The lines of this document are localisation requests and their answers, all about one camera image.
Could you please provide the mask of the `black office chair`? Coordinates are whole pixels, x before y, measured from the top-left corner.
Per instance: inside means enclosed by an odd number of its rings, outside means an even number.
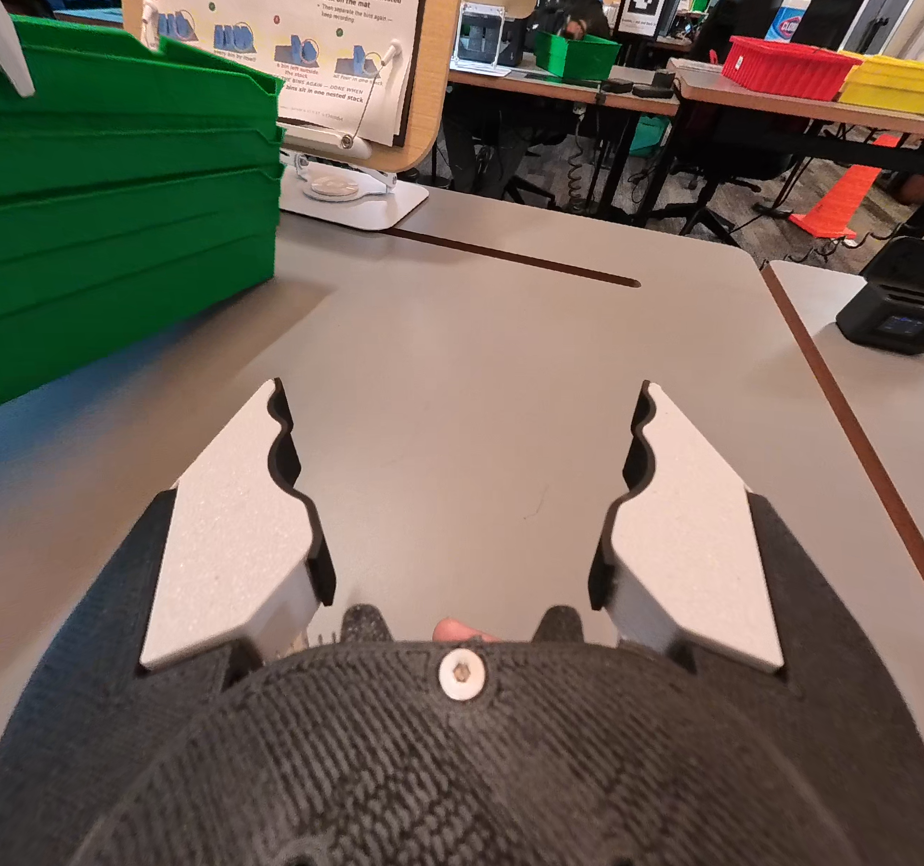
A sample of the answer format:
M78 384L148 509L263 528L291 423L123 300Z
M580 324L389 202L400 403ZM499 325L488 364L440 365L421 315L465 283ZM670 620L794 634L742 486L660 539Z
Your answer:
M709 204L722 185L776 179L790 165L792 156L752 144L730 141L731 136L775 135L773 117L767 113L731 107L703 106L685 129L676 162L680 171L695 173L703 185L694 202L667 205L657 215L681 217L679 234L688 236L704 226L720 242L736 246L732 225L710 210Z

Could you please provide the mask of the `orange traffic cone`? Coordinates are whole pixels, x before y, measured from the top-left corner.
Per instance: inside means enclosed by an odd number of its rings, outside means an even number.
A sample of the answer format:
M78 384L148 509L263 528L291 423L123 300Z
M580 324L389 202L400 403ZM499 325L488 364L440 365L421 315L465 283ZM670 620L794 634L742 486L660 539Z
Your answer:
M881 171L879 167L849 166L808 212L788 213L785 221L815 238L854 239L857 233L850 222Z

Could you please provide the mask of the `instruction sheet on stand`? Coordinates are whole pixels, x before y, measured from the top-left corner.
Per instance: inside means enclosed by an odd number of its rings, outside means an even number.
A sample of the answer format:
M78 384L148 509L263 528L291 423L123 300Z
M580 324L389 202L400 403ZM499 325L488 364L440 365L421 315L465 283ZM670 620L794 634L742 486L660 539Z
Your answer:
M319 128L281 119L280 125L285 129L283 147L387 174L403 172L420 163L433 147L440 129L460 4L461 0L423 0L418 48L408 63L410 101L402 146L371 143L362 156L348 156L340 148L322 145Z

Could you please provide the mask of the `white canister blue label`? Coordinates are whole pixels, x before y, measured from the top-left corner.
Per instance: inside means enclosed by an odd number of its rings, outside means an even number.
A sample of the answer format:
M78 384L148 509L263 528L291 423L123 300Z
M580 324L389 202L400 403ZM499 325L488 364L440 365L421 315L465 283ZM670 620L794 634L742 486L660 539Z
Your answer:
M812 0L782 0L764 40L774 43L790 43L811 4Z

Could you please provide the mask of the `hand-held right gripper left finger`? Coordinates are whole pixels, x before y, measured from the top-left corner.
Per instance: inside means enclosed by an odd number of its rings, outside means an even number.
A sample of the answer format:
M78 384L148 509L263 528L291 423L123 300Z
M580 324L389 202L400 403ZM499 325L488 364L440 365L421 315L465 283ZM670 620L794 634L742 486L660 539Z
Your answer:
M175 500L141 666L155 672L231 643L259 663L283 657L336 572L279 378L261 384L173 486Z

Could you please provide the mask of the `person's right hand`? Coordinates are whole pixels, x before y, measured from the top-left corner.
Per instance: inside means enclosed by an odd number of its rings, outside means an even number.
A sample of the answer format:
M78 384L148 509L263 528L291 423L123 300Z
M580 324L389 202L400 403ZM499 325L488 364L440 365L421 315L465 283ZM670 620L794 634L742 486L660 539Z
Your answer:
M433 629L434 642L482 641L497 642L499 639L485 631L475 629L456 618L443 618Z

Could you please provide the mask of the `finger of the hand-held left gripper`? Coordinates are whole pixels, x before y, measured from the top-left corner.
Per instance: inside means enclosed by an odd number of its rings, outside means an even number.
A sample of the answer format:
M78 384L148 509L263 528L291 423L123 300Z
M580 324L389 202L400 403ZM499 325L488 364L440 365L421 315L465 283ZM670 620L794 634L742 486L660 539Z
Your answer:
M17 28L6 7L1 7L1 68L19 97L29 98L35 95L36 88L22 51Z

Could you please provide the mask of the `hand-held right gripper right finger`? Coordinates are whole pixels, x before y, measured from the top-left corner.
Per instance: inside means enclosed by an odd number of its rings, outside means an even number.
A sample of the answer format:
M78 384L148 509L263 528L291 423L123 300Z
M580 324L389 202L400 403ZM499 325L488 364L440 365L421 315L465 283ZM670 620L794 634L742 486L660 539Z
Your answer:
M765 674L783 648L750 488L664 391L644 382L630 421L627 491L606 513L588 576L618 641L682 645Z

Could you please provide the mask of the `clear box white frame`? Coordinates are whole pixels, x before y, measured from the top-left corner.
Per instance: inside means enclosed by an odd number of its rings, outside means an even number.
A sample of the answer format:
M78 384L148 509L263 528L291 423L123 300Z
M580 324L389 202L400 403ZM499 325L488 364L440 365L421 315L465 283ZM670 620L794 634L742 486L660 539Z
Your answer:
M481 76L504 76L506 71L499 66L504 20L502 6L462 2L450 69Z

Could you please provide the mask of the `yellow plastic bin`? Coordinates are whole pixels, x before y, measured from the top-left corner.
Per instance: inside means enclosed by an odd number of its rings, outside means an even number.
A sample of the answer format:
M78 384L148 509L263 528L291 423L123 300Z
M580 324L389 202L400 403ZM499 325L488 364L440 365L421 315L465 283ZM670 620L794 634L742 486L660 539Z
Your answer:
M838 101L922 116L923 63L887 55L865 56L847 75Z

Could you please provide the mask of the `teal bag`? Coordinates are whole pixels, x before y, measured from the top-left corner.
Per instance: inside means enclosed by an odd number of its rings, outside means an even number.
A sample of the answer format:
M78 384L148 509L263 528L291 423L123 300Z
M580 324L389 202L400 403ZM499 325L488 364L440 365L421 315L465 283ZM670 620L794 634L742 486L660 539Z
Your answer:
M631 142L629 156L648 159L661 149L664 136L671 127L667 116L643 115L640 117Z

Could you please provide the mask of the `wooden-top table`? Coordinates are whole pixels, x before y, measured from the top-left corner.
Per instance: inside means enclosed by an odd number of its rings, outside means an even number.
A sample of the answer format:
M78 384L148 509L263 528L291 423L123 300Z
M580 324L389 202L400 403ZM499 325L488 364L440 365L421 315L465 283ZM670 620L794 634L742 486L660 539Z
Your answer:
M707 65L695 64L676 70L675 90L679 108L672 122L664 150L653 168L650 184L636 212L635 221L644 226L650 221L682 220L681 217L661 218L656 208L668 175L680 171L676 155L685 129L703 106L731 107L763 112L773 117L771 129L775 135L755 133L731 136L730 141L760 146L791 155L789 167L806 160L824 159L846 166L879 167L901 174L920 175L923 172L922 146L884 145L872 141L852 141L849 138L826 136L830 125L860 126L872 132L916 136L922 138L922 116L911 116L837 101L816 102L758 93L746 90Z
M656 71L615 67L609 79L649 82ZM585 151L611 165L594 209L599 167L588 187L576 182L568 203L572 213L629 224L631 214L616 205L631 142L641 116L674 119L679 108L670 100L644 100L634 95L600 92L600 83L559 81L538 71L511 71L502 77L452 71L446 95L442 132L451 187L463 193L522 202L526 181L517 178L526 156L540 148L569 143L570 172L579 178Z

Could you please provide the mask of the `black charger box with display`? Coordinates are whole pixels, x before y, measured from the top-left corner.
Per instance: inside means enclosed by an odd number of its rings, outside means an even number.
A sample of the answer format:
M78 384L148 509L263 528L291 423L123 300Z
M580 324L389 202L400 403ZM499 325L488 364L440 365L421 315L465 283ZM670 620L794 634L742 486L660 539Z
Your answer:
M923 241L890 239L861 272L864 284L835 323L850 342L903 355L923 353Z

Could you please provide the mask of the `red plastic bin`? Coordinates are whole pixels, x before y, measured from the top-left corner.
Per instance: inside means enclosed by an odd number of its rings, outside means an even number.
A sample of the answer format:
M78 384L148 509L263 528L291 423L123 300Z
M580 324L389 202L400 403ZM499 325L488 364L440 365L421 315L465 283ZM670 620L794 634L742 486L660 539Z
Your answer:
M827 103L863 61L811 45L732 36L722 75L753 92Z

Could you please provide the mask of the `black small device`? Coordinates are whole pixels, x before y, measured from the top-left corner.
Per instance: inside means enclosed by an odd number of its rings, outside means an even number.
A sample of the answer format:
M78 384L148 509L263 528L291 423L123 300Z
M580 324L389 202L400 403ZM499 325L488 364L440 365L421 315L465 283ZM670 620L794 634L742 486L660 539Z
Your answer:
M649 82L635 82L619 78L608 79L600 85L600 92L612 95L634 95L644 100L670 100L674 96L676 74L656 71Z

